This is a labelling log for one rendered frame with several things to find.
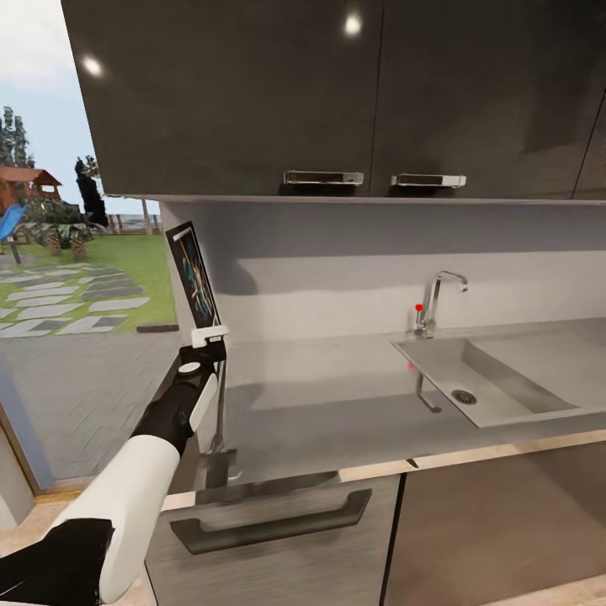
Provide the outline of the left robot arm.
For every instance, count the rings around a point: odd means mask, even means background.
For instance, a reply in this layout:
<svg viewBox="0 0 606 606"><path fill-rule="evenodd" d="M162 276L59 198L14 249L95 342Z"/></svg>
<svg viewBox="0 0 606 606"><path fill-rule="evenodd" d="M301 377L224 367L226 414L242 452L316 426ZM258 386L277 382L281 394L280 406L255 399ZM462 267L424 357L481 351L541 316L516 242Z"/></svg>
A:
<svg viewBox="0 0 606 606"><path fill-rule="evenodd" d="M191 331L172 386L151 401L105 470L45 532L0 558L0 606L112 606L132 586L168 488L217 390L227 325Z"/></svg>

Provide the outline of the poster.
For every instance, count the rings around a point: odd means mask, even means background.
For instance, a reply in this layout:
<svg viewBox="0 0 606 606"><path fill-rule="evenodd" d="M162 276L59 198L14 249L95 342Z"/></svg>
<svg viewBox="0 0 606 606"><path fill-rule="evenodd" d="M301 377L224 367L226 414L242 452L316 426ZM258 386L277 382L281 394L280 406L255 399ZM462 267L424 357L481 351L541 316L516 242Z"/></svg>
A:
<svg viewBox="0 0 606 606"><path fill-rule="evenodd" d="M188 221L172 230L167 230L165 237L173 253L196 329L221 326L193 222ZM223 337L205 338L205 340L214 342L223 340ZM216 373L217 382L219 382L220 368L221 362L213 364L212 370Z"/></svg>

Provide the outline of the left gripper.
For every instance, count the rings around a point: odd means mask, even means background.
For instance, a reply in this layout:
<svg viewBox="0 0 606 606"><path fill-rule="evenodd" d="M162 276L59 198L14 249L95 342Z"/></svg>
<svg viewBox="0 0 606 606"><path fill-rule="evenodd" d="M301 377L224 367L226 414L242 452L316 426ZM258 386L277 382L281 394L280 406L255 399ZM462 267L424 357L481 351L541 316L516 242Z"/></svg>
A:
<svg viewBox="0 0 606 606"><path fill-rule="evenodd" d="M195 354L203 354L211 358L212 363L222 362L227 359L226 345L223 340L208 342L205 347L195 348L192 346L182 346L179 350L180 359L184 362L191 359Z"/></svg>

